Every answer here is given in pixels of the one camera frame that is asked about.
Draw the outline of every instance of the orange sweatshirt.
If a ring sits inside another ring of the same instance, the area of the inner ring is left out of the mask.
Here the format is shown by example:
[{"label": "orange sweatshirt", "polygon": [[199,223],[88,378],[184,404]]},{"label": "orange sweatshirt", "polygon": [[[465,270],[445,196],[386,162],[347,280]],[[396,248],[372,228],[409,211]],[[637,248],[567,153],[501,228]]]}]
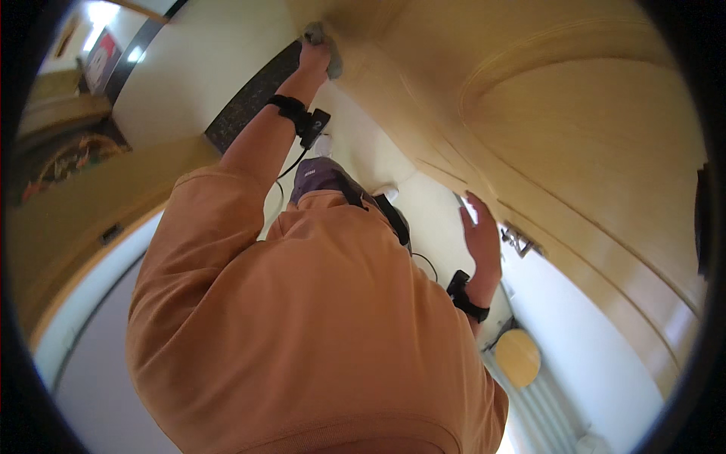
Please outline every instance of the orange sweatshirt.
[{"label": "orange sweatshirt", "polygon": [[507,396],[386,218],[319,190],[256,241],[264,198],[222,166],[176,183],[126,337],[159,427],[186,453],[494,453]]}]

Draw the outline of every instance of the wooden wardrobe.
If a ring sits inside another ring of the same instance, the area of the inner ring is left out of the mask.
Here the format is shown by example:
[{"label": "wooden wardrobe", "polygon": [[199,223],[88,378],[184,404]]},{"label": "wooden wardrobe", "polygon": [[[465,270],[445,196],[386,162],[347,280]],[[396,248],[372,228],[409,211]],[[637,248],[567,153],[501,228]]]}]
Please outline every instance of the wooden wardrobe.
[{"label": "wooden wardrobe", "polygon": [[666,396],[703,309],[693,207],[706,154],[644,11],[627,0],[288,5],[301,31],[323,21],[343,57],[336,83],[419,170],[480,195],[536,243]]}]

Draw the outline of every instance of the hand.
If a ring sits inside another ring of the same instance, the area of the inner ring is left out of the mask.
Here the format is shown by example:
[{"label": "hand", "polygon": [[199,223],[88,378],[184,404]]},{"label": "hand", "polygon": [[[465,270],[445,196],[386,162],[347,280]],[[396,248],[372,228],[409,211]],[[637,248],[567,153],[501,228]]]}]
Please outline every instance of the hand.
[{"label": "hand", "polygon": [[300,69],[313,74],[324,74],[327,78],[327,66],[330,64],[330,48],[323,41],[313,46],[303,40],[303,49],[300,51]]},{"label": "hand", "polygon": [[466,192],[466,200],[476,211],[478,224],[474,225],[466,208],[459,208],[464,224],[464,239],[469,254],[474,258],[476,271],[466,285],[471,302],[479,307],[489,307],[497,284],[502,279],[502,264],[499,256],[499,233],[497,222],[481,199]]}]

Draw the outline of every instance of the black wrist strap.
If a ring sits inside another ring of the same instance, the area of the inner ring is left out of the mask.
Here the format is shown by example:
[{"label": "black wrist strap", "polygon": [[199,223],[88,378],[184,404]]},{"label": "black wrist strap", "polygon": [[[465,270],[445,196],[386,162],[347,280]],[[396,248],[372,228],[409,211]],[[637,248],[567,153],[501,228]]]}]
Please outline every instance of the black wrist strap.
[{"label": "black wrist strap", "polygon": [[453,298],[454,305],[465,314],[474,317],[478,323],[483,322],[489,316],[489,308],[475,306],[469,301],[469,295],[461,291]]},{"label": "black wrist strap", "polygon": [[451,297],[456,308],[473,317],[478,323],[481,323],[489,316],[489,308],[472,304],[465,290],[468,281],[469,275],[459,269],[454,273],[454,277],[452,277],[452,281],[446,288],[446,292]]},{"label": "black wrist strap", "polygon": [[293,97],[276,94],[267,101],[267,104],[279,107],[280,116],[289,118],[295,124],[295,134],[300,136],[300,146],[306,150],[313,146],[330,121],[329,113],[320,109],[310,113],[302,101]]},{"label": "black wrist strap", "polygon": [[289,118],[295,124],[295,133],[298,136],[302,136],[305,132],[305,126],[307,126],[308,110],[302,101],[292,97],[282,96],[276,94],[267,100],[267,104],[276,105],[280,108],[279,115],[281,117]]}]

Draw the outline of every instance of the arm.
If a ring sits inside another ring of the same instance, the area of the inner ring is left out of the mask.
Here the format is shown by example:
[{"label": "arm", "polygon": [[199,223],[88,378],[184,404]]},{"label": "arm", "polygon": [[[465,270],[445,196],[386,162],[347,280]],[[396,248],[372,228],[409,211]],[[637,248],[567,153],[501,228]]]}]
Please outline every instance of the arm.
[{"label": "arm", "polygon": [[[327,78],[325,46],[303,44],[300,67],[277,90],[309,104]],[[265,195],[295,138],[292,122],[266,106],[217,166],[179,179],[144,257],[129,310],[132,377],[203,307],[224,268],[253,245]]]},{"label": "arm", "polygon": [[[502,279],[497,222],[489,212],[489,207],[479,197],[468,191],[466,195],[467,201],[476,210],[478,224],[474,225],[466,208],[459,208],[464,224],[466,246],[476,263],[476,271],[467,283],[465,291],[472,304],[487,308],[492,304],[492,297]],[[476,339],[481,331],[481,324],[468,315],[467,318]]]},{"label": "arm", "polygon": [[[303,42],[300,67],[277,89],[276,94],[294,97],[306,107],[327,80],[330,50],[326,44]],[[253,175],[263,191],[269,191],[295,139],[295,127],[277,115],[279,108],[266,105],[234,139],[220,164]]]}]

